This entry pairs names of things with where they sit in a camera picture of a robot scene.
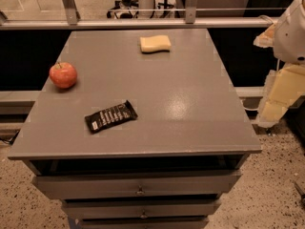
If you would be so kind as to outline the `white and yellow gripper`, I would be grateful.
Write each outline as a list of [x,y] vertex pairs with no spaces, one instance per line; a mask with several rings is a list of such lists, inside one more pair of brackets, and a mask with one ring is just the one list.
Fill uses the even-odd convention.
[[270,70],[258,105],[257,125],[273,127],[304,93],[304,65],[286,63],[279,71]]

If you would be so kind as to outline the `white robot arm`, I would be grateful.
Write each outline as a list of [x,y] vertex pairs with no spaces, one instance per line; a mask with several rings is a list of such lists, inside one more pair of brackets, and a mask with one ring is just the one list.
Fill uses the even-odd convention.
[[305,93],[305,0],[294,0],[276,23],[257,36],[254,45],[272,48],[282,61],[280,70],[270,70],[259,102],[256,123],[271,128]]

